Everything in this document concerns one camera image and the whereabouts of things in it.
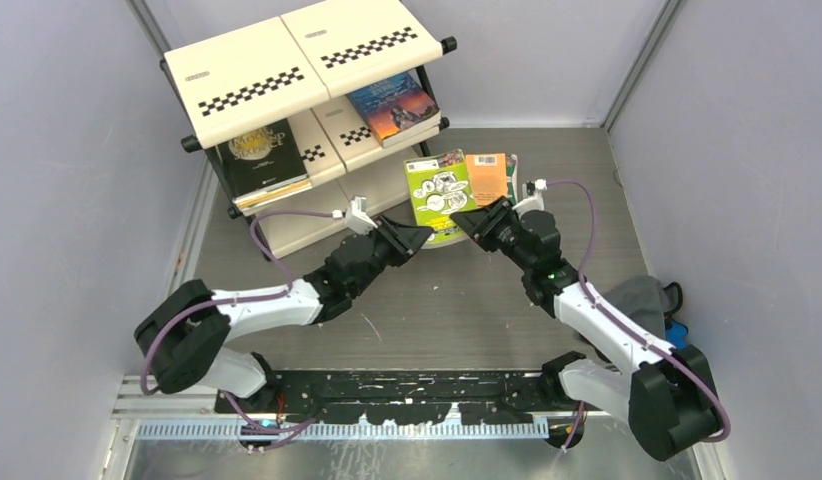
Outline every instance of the checkerboard pattern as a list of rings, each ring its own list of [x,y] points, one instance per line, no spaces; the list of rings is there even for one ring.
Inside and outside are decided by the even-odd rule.
[[[323,151],[322,145],[315,145],[314,148],[306,148],[305,153],[302,154],[302,161],[303,162],[313,162],[318,158],[323,158],[326,156],[326,152]]]
[[[248,102],[255,97],[260,97],[268,91],[274,92],[304,78],[305,75],[299,73],[299,67],[293,67],[289,72],[281,72],[274,77],[268,77],[263,82],[255,82],[251,86],[243,87],[237,92],[229,92],[222,97],[214,97],[210,102],[199,102],[199,108],[202,109],[202,116],[207,117],[213,112],[222,112],[228,107],[235,107],[242,102]]]
[[[343,144],[348,147],[353,143],[358,143],[361,140],[372,136],[372,132],[370,132],[369,128],[361,127],[358,130],[351,130],[349,133],[341,133],[340,139],[343,140]]]
[[[399,43],[405,43],[408,40],[417,38],[417,34],[411,30],[411,27],[405,27],[402,31],[395,31],[390,35],[384,35],[378,40],[370,40],[367,44],[360,44],[355,48],[347,48],[342,52],[335,52],[331,55],[323,55],[320,57],[326,68],[334,68],[338,65],[344,65],[346,62],[358,60],[361,57],[368,57],[375,52],[381,52],[386,48],[393,47]]]

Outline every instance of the gray wall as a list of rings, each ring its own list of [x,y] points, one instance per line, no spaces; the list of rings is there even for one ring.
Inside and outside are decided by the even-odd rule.
[[[147,0],[174,45],[317,0]],[[405,0],[458,50],[429,74],[453,125],[600,125],[664,0]]]
[[[120,1],[0,2],[0,480],[101,467],[198,182]]]
[[[737,478],[822,478],[822,0],[688,2],[612,141]]]

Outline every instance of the blue object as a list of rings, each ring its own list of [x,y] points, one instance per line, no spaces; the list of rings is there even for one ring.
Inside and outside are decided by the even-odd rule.
[[[681,349],[688,345],[688,342],[685,341],[685,335],[688,334],[688,327],[676,320],[670,319],[670,328],[665,332],[667,334],[667,341],[672,343],[674,347]]]

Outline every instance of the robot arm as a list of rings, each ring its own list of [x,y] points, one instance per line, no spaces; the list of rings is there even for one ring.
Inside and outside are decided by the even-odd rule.
[[[596,365],[577,352],[547,362],[541,390],[560,399],[580,400],[629,425],[653,458],[667,460],[718,432],[713,405],[693,382],[654,351],[643,347],[596,305],[646,340],[647,345],[679,360],[712,391],[714,381],[705,356],[693,346],[674,350],[604,301],[590,282],[561,256],[561,234],[551,213],[543,211],[545,182],[530,184],[528,198],[513,206],[503,197],[487,207],[459,212],[452,220],[482,249],[501,251],[523,270],[526,295],[553,318],[574,328],[601,351],[615,370]]]
[[[144,355],[173,317],[203,302],[217,305],[196,311],[163,338],[152,361],[161,391],[204,385],[252,399],[255,405],[274,400],[276,379],[267,362],[256,353],[237,353],[223,345],[260,330],[336,318],[387,266],[401,266],[413,257],[432,233],[429,227],[402,225],[384,216],[373,221],[364,208],[363,198],[350,202],[344,222],[356,233],[321,267],[294,281],[283,297],[278,295],[287,285],[234,292],[208,290],[201,280],[188,281],[170,295],[134,332]],[[275,298],[246,301],[258,296]]]

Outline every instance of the shelf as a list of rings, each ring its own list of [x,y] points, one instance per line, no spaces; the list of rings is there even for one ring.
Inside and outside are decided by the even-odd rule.
[[[375,216],[408,199],[403,161],[416,156],[406,148],[365,170],[274,202],[270,208],[331,212],[345,209],[352,197],[360,195],[367,197],[367,214]],[[285,215],[262,220],[260,228],[273,253],[281,258],[346,227],[339,220]]]
[[[325,0],[164,57],[209,148],[443,53],[399,0]]]
[[[408,149],[434,137],[440,131],[440,127],[432,127],[389,148],[382,148],[375,137],[369,134],[364,119],[358,115],[346,97],[297,113],[288,118],[288,121],[300,157],[305,162],[305,169],[311,178],[314,187],[312,190],[333,180],[345,179],[349,175],[348,172],[355,172],[377,160]],[[396,175],[404,182],[405,173],[402,169],[397,170]],[[242,212],[249,216],[267,208],[282,208],[280,205],[285,198],[287,197],[244,208]]]

